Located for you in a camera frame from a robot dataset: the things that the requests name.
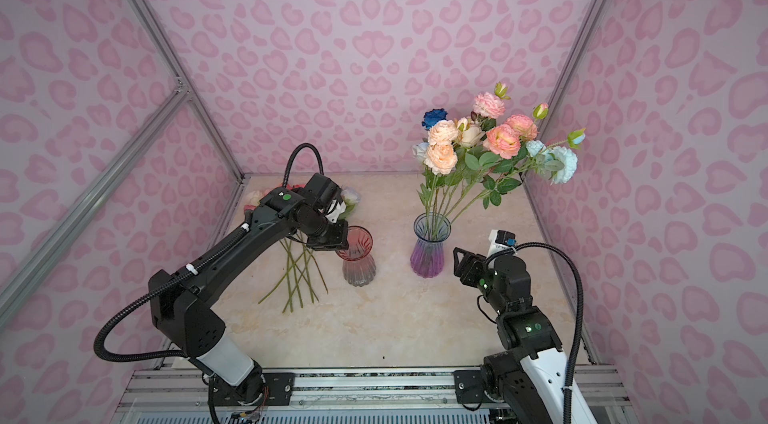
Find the red glass vase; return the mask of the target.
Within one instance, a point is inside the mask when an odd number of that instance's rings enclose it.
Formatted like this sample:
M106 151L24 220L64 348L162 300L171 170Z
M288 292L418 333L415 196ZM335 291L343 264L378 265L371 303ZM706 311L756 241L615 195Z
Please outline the red glass vase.
M351 286L366 286L376 276L376 264L372 256L373 237L364 227L350 226L347 243L346 249L336 251L336 255L342 259L342 275Z

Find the purple blue glass vase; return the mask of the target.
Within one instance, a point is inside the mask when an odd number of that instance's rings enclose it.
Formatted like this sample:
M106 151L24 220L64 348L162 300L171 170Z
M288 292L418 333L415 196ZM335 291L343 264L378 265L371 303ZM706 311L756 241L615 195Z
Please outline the purple blue glass vase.
M445 266L444 243L451 235L451 222L442 214L425 213L413 225L416 244L410 257L412 271L423 279L438 276Z

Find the peach rose stem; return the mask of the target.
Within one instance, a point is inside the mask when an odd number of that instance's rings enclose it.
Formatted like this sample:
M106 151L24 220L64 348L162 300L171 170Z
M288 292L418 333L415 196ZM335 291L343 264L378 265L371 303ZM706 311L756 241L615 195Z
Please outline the peach rose stem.
M453 120L441 120L428 132L427 147L424 154L425 209L431 211L434 220L440 214L448 199L445 188L450 182L450 175L458 164L455 144L459 137L457 124Z

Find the pink green carnation stem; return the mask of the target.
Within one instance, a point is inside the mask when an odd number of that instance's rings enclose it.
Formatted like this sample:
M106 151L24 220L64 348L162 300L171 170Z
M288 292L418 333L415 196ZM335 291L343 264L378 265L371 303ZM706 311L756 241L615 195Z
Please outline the pink green carnation stem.
M507 137L509 143L514 144L517 139L511 135L513 131L519 133L522 139L525 141L536 140L539 135L539 127L542 122L547 118L549 114L549 106L546 103L541 103L534 108L530 115L513 114L506 118L504 121L497 119L486 119L478 117L473 114L470 118L477 123L484 131L485 135L481 142L472 148L462 148L455 144L456 154L458 156L458 164L455 171L450 175L450 182L445 190L448 192L448 199L445 203L443 210L440 214L448 218L448 211L456 204L460 198L461 191L467 186L467 182L463 177L463 162L466 152L471 151L473 154L478 155L484 151L484 141L487 139L488 133L500 126L506 125L508 129L502 131L501 134Z

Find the dark blue artificial rose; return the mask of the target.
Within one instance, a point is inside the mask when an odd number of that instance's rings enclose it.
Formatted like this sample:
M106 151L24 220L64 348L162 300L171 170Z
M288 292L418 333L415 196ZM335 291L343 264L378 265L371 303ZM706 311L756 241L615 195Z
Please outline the dark blue artificial rose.
M421 126L424 130L429 131L446 118L447 112L444 109L433 109L423 115Z

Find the pink carnation double stem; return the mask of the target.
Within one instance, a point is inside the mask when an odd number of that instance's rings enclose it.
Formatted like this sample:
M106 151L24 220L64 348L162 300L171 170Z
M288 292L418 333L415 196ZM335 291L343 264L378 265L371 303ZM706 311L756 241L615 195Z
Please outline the pink carnation double stem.
M505 102L509 99L507 93L508 87L504 83L497 83L492 92L480 93L473 99L472 112L486 119L502 117L506 110Z

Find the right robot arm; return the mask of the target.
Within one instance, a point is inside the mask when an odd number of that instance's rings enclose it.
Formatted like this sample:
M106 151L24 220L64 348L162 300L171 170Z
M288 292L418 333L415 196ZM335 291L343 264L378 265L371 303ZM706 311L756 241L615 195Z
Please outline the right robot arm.
M575 382L579 344L566 354L550 320L533 304L526 263L512 249L490 257L453 250L454 275L497 313L504 351L483 359L484 397L509 406L519 423L594 423Z

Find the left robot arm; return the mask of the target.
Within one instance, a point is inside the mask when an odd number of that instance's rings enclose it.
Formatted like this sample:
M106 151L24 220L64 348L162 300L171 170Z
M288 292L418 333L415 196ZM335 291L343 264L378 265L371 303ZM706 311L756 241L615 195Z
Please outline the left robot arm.
M302 234L309 248L348 246L342 189L314 174L298 188L269 191L243 222L202 257L149 281L151 321L195 367L214 377L237 400L251 403L265 385L260 365L232 340L214 307L228 287L280 241Z

